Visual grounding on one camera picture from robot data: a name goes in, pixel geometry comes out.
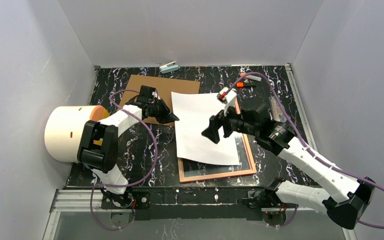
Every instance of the brown cardboard sheet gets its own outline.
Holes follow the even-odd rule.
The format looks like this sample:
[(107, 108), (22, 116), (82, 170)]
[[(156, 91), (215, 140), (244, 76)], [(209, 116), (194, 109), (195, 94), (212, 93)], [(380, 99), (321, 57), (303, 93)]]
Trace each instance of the brown cardboard sheet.
[[(199, 81), (179, 80), (173, 78), (141, 75), (131, 75), (128, 80), (126, 89), (139, 91), (142, 85), (156, 88), (159, 97), (164, 100), (165, 104), (167, 104), (168, 108), (170, 108), (170, 110), (172, 111), (172, 92), (180, 94), (198, 94), (200, 91)], [(136, 95), (137, 93), (135, 92), (125, 91), (121, 98), (120, 106), (126, 104), (128, 100), (130, 100)], [(154, 117), (148, 117), (144, 120), (144, 122), (149, 124), (161, 125), (157, 122), (157, 120), (155, 120)], [(175, 123), (171, 122), (162, 125), (174, 127)]]

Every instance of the sheet of paper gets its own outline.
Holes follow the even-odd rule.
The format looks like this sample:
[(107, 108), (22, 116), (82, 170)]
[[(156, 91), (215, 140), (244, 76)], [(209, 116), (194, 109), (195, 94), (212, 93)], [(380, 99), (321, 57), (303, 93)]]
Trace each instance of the sheet of paper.
[(171, 99), (173, 112), (180, 119), (174, 123), (177, 157), (205, 164), (239, 165), (235, 132), (224, 138), (221, 127), (218, 144), (201, 135), (208, 127), (210, 117), (224, 108), (224, 104), (217, 100), (217, 93), (172, 92)]

